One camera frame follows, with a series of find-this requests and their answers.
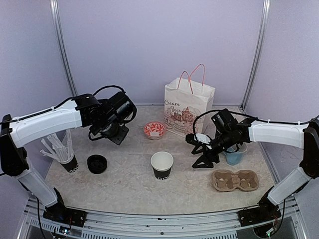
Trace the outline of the white paper takeout bag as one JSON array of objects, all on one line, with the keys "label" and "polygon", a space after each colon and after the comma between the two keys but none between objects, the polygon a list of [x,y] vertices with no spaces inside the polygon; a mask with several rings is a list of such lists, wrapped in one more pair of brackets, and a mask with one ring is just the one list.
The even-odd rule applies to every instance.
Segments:
[{"label": "white paper takeout bag", "polygon": [[192,74],[183,71],[181,76],[165,85],[164,125],[169,132],[185,137],[193,131],[204,133],[208,119],[202,113],[212,109],[216,88],[202,81],[191,79]]}]

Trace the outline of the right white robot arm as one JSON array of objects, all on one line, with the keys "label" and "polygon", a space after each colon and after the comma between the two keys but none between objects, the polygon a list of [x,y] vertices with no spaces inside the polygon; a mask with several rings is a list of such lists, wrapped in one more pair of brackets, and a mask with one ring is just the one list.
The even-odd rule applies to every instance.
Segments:
[{"label": "right white robot arm", "polygon": [[218,155],[232,146],[243,143],[267,142],[302,149],[303,158],[279,184],[271,188],[260,200],[255,217],[265,221],[274,211],[274,206],[302,189],[311,179],[319,176],[319,121],[284,123],[264,121],[247,116],[239,122],[228,109],[215,110],[211,117],[216,127],[216,136],[211,138],[201,133],[189,133],[185,141],[194,145],[192,154],[201,154],[193,168],[212,168],[219,160]]}]

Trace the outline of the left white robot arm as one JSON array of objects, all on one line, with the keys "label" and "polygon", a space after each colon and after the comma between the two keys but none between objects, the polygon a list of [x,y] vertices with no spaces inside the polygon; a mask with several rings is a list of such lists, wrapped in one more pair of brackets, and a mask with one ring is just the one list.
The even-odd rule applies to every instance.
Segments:
[{"label": "left white robot arm", "polygon": [[123,92],[109,99],[83,94],[22,117],[3,117],[0,131],[0,165],[5,175],[16,178],[57,220],[70,216],[60,193],[50,187],[31,165],[24,146],[63,130],[88,127],[93,140],[106,138],[119,145],[129,129],[125,126],[137,114],[137,108]]}]

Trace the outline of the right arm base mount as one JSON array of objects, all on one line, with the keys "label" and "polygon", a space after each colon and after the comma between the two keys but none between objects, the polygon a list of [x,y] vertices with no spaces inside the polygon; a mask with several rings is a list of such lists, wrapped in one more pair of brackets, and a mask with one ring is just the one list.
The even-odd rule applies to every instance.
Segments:
[{"label": "right arm base mount", "polygon": [[263,197],[257,207],[240,210],[237,214],[242,227],[267,222],[282,216],[279,206],[274,205],[267,197]]}]

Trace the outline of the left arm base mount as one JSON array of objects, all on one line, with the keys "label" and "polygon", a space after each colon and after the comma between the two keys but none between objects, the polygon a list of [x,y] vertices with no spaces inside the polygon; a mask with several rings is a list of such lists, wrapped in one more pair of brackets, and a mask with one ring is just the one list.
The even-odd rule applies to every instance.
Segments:
[{"label": "left arm base mount", "polygon": [[53,188],[57,196],[57,203],[53,206],[45,207],[43,217],[55,222],[68,224],[71,226],[84,227],[87,212],[78,209],[65,207],[61,194]]}]

